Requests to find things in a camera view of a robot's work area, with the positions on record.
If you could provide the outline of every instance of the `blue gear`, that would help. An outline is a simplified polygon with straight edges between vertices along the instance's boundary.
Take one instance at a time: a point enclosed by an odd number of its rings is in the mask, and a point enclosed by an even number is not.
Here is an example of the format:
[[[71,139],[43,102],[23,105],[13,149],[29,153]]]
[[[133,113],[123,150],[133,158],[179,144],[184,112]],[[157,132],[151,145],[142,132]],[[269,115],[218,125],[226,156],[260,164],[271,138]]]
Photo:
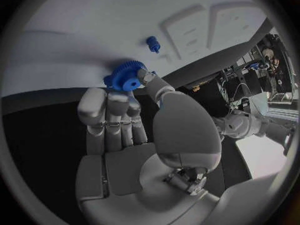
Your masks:
[[[111,75],[104,78],[104,84],[109,89],[117,91],[132,91],[137,89],[141,83],[138,79],[138,71],[145,69],[145,65],[140,61],[127,61],[117,67]]]

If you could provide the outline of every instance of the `blue plastic part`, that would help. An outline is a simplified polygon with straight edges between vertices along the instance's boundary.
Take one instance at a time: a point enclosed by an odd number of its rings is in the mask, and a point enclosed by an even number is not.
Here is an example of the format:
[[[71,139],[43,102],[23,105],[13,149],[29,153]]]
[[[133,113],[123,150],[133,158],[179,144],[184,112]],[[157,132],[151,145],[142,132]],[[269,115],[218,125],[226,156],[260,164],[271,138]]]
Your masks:
[[[117,91],[132,91],[137,89],[141,83],[138,79],[138,71],[145,69],[145,65],[140,61],[127,61],[117,67],[111,75],[106,76],[104,84],[109,89],[115,89]]]
[[[161,45],[155,36],[148,37],[146,43],[148,44],[151,52],[155,52],[157,54],[160,53]]]

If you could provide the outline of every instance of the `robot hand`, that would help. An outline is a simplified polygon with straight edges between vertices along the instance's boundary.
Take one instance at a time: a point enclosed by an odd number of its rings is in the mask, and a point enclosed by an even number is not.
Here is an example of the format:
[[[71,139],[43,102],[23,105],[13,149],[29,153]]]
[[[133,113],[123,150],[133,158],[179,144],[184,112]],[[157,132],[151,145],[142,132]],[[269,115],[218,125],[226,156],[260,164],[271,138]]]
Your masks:
[[[89,88],[77,107],[79,119],[87,125],[88,155],[102,155],[147,142],[141,120],[141,105],[132,92]]]

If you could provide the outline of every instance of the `small blue component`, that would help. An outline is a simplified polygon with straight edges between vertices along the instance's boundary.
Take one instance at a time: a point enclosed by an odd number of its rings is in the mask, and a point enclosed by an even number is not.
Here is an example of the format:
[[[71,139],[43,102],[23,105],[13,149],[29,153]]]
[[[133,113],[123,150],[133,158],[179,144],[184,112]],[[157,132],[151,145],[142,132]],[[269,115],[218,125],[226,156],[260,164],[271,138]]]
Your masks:
[[[146,43],[148,44],[151,52],[155,52],[157,54],[160,53],[161,45],[155,36],[148,37]]]
[[[127,61],[118,66],[111,75],[104,78],[104,84],[109,89],[117,91],[132,91],[137,89],[141,83],[138,79],[138,71],[145,69],[145,65],[140,61]]]

